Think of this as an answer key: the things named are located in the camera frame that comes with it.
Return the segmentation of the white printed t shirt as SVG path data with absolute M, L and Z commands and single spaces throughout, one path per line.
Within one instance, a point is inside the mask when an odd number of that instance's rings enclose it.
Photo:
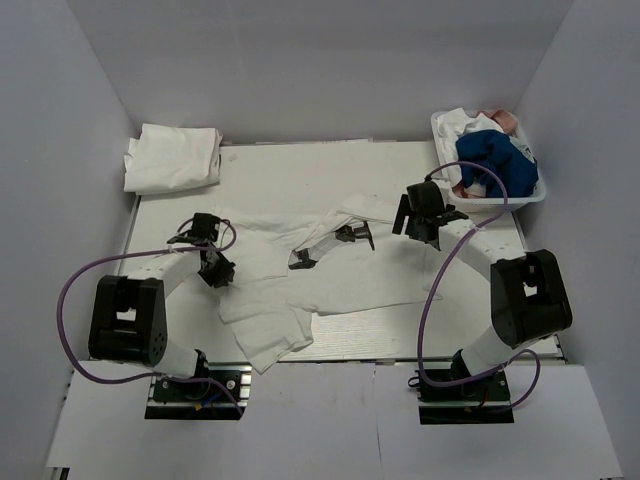
M 457 108 L 435 116 L 434 139 L 442 162 L 453 163 L 447 175 L 456 196 L 498 199 L 534 194 L 540 181 L 537 160 L 508 111 L 481 111 L 470 116 Z

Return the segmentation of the blue t shirt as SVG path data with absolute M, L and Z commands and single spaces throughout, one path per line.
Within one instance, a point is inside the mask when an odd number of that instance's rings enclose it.
M 510 198 L 528 197 L 539 175 L 537 165 L 510 140 L 496 130 L 481 130 L 456 141 L 458 159 L 491 170 L 504 184 Z

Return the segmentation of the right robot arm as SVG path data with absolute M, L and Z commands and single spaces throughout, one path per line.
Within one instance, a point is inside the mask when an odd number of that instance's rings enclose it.
M 488 377 L 505 368 L 536 342 L 568 329 L 573 315 L 556 256 L 546 249 L 526 252 L 447 205 L 431 179 L 411 185 L 401 196 L 392 232 L 406 235 L 445 253 L 418 328 L 418 375 L 435 388 L 453 388 L 472 399 L 484 391 Z M 426 320 L 447 268 L 459 259 L 490 284 L 491 325 L 453 357 L 448 380 L 433 380 L 424 368 Z

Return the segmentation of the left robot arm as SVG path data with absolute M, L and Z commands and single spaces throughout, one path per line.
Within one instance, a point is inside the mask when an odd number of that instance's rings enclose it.
M 219 251 L 221 234 L 234 231 L 230 222 L 197 213 L 190 229 L 168 240 L 166 253 L 154 254 L 125 276 L 107 275 L 97 285 L 88 350 L 98 360 L 131 363 L 177 378 L 188 398 L 199 399 L 211 387 L 204 353 L 169 337 L 166 303 L 191 277 L 210 288 L 230 285 L 235 264 Z

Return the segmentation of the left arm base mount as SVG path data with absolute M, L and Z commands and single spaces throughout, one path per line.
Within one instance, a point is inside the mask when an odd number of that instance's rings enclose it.
M 144 418 L 184 421 L 239 420 L 248 404 L 252 368 L 242 364 L 210 365 L 209 377 L 229 391 L 241 412 L 217 384 L 186 384 L 162 378 L 151 383 Z

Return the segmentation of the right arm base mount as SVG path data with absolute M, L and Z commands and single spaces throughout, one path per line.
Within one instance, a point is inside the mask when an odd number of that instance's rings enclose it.
M 421 425 L 496 425 L 514 422 L 511 394 L 504 372 L 455 387 L 434 387 L 418 373 L 408 387 L 417 392 Z

